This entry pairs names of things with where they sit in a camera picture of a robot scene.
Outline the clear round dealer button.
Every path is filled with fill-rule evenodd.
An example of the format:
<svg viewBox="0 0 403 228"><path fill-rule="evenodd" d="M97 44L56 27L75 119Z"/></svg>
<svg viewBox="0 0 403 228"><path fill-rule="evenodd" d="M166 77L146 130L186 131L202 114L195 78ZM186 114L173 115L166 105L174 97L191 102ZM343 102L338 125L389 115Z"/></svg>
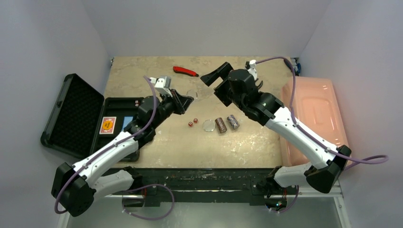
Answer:
<svg viewBox="0 0 403 228"><path fill-rule="evenodd" d="M196 90L188 90L186 93L187 96L192 97L193 99L198 99L198 93Z"/></svg>

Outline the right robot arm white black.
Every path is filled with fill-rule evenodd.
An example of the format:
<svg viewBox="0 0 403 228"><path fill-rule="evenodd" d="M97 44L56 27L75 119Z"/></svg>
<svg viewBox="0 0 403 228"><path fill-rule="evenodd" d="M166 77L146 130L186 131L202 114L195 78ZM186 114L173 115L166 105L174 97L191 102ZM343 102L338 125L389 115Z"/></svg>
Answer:
<svg viewBox="0 0 403 228"><path fill-rule="evenodd" d="M268 190L279 193L292 185L309 185L321 193L329 193L345 169L351 149L325 140L295 118L273 94L259 91L250 68L234 70L225 62L200 79L210 86L219 77L222 82L214 88L214 94L225 106L235 104L249 119L278 133L309 160L298 166L276 167L268 175Z"/></svg>

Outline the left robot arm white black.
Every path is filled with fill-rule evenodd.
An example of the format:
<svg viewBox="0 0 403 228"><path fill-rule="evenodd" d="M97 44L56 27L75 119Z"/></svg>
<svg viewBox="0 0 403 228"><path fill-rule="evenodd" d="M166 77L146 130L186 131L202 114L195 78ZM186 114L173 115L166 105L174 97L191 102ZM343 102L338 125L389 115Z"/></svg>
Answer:
<svg viewBox="0 0 403 228"><path fill-rule="evenodd" d="M156 128L172 114L184 114L194 101L171 89L170 95L148 96L142 99L133 120L112 141L89 157L69 165L61 164L55 173L51 193L57 214L68 212L76 217L92 203L116 192L137 194L157 184L143 184L143 177L134 168L105 173L124 157L138 151L153 140Z"/></svg>

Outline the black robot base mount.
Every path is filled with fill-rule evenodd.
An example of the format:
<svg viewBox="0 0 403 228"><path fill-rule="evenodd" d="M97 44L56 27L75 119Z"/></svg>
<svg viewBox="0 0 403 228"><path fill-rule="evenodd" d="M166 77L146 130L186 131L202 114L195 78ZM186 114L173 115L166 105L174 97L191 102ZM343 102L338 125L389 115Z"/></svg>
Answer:
<svg viewBox="0 0 403 228"><path fill-rule="evenodd" d="M283 208L296 193L273 180L271 168L135 168L134 191L116 193L141 200L146 207L162 202L248 203L251 206Z"/></svg>

